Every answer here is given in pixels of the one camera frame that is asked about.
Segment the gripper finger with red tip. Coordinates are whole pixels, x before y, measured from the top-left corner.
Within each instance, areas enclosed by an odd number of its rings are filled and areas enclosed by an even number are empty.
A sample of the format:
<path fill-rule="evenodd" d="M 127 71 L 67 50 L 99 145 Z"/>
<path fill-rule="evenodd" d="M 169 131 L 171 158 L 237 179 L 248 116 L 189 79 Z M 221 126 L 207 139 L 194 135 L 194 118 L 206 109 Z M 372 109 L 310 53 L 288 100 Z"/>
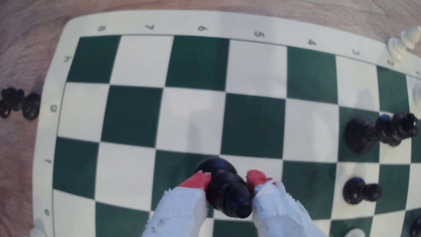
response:
<path fill-rule="evenodd" d="M 282 181 L 249 170 L 246 184 L 252 198 L 252 221 L 259 237 L 325 237 L 307 210 L 285 189 Z"/>
<path fill-rule="evenodd" d="M 208 215 L 210 173 L 197 172 L 162 196 L 142 237 L 197 237 Z"/>

